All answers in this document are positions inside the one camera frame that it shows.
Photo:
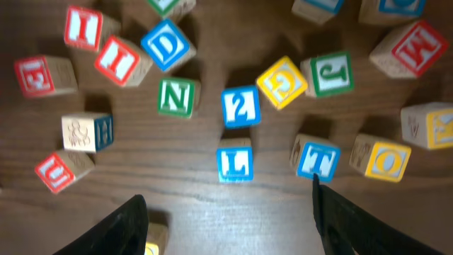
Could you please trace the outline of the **blue 5 block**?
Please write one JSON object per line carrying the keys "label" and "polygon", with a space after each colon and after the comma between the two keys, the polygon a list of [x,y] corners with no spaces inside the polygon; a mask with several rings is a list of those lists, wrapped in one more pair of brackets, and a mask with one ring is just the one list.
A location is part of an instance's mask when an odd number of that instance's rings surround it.
{"label": "blue 5 block", "polygon": [[295,0],[292,13],[317,25],[323,25],[334,18],[344,0]]}

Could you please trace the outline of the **blue d block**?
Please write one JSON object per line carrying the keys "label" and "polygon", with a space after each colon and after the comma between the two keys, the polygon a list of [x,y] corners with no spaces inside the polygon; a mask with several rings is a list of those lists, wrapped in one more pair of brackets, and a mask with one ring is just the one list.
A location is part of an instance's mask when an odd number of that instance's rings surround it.
{"label": "blue d block", "polygon": [[171,20],[158,23],[140,41],[143,50],[164,73],[186,63],[197,54],[197,49]]}
{"label": "blue d block", "polygon": [[369,25],[392,26],[418,18],[426,0],[362,0],[358,21]]}

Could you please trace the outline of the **yellow O block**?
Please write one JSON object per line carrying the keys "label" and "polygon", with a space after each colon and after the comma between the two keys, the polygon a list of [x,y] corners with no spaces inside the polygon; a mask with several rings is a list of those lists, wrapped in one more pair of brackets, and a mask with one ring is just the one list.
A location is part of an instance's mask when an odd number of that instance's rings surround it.
{"label": "yellow O block", "polygon": [[149,223],[144,255],[164,255],[167,243],[167,226]]}
{"label": "yellow O block", "polygon": [[364,177],[398,183],[410,155],[409,146],[383,137],[359,134],[352,147],[349,165]]}

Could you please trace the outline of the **blue L block lower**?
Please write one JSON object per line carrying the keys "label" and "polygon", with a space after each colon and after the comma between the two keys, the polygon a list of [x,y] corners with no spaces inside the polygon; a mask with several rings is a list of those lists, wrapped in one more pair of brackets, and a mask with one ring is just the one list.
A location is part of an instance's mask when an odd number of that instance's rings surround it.
{"label": "blue L block lower", "polygon": [[253,180],[253,150],[250,138],[221,139],[216,156],[221,183],[241,183]]}

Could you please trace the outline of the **yellow K block right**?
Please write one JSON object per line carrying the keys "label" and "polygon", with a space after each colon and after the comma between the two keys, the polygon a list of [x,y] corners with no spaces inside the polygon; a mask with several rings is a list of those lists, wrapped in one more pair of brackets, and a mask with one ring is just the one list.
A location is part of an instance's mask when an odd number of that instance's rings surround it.
{"label": "yellow K block right", "polygon": [[434,150],[452,147],[452,103],[432,102],[401,109],[405,142]]}

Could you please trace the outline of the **green J block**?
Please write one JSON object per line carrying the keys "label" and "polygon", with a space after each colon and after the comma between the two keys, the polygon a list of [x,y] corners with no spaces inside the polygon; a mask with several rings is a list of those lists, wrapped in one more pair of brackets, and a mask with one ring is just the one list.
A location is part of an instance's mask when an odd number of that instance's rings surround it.
{"label": "green J block", "polygon": [[355,88],[349,52],[336,52],[306,59],[300,63],[307,80],[305,94],[312,98],[337,96]]}

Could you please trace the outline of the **blue H block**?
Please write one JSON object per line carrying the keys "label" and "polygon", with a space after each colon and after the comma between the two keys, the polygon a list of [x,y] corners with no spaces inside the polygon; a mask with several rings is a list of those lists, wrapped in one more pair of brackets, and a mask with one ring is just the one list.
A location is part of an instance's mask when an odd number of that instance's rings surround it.
{"label": "blue H block", "polygon": [[109,113],[73,113],[62,116],[66,150],[97,153],[114,141],[113,116]]}

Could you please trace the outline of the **red U block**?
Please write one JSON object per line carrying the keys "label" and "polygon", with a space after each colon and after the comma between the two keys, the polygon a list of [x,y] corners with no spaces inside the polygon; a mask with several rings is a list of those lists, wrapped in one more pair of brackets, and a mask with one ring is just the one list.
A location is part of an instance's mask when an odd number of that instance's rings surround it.
{"label": "red U block", "polygon": [[35,173],[53,194],[95,169],[95,164],[84,152],[58,150],[35,167]]}

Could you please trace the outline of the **green N block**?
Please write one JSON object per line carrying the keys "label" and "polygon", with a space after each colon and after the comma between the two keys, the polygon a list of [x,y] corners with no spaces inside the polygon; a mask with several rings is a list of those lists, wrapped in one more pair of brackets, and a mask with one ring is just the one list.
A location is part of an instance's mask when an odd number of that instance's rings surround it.
{"label": "green N block", "polygon": [[159,115],[192,118],[199,104],[201,83],[198,80],[164,77],[159,83]]}

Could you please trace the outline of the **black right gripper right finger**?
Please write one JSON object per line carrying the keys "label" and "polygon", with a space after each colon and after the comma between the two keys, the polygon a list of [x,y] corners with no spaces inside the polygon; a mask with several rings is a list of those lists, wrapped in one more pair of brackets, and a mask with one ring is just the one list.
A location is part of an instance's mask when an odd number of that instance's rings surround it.
{"label": "black right gripper right finger", "polygon": [[439,254],[320,184],[317,175],[312,199],[316,228],[326,254]]}

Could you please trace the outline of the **blue D block right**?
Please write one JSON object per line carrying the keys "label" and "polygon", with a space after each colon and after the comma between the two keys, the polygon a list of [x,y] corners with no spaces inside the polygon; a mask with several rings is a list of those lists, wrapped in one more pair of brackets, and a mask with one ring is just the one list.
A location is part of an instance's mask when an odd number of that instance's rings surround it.
{"label": "blue D block right", "polygon": [[369,25],[392,26],[418,18],[426,0],[362,0],[358,21]]}

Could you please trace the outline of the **blue T block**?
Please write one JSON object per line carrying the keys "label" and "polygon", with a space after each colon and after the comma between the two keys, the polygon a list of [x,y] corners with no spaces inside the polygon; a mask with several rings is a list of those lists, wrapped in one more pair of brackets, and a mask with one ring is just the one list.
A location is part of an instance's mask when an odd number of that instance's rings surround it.
{"label": "blue T block", "polygon": [[289,164],[296,176],[330,183],[335,176],[341,148],[327,139],[297,134],[290,153]]}

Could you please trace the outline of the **red I block upper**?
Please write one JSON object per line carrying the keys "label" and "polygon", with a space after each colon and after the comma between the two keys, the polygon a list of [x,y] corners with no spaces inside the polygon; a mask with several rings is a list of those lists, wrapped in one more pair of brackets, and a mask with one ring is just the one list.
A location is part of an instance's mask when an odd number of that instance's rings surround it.
{"label": "red I block upper", "polygon": [[69,6],[64,30],[64,42],[90,52],[98,52],[111,35],[121,31],[121,23],[100,11]]}

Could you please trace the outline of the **red i block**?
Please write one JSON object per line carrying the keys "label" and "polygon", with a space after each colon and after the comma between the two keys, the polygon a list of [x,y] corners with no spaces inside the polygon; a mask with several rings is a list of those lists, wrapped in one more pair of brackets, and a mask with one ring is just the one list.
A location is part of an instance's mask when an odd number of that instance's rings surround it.
{"label": "red i block", "polygon": [[64,42],[90,52],[98,52],[111,35],[121,31],[121,23],[100,11],[69,6],[64,30]]}
{"label": "red i block", "polygon": [[148,54],[134,43],[110,36],[96,58],[94,67],[120,87],[141,84],[153,65]]}

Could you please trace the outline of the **blue D block centre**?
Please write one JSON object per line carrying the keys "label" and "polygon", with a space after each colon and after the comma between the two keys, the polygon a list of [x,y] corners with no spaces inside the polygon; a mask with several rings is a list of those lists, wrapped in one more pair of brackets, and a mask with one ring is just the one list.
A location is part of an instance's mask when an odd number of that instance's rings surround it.
{"label": "blue D block centre", "polygon": [[140,41],[143,50],[164,73],[186,63],[197,54],[197,49],[171,20],[158,23]]}

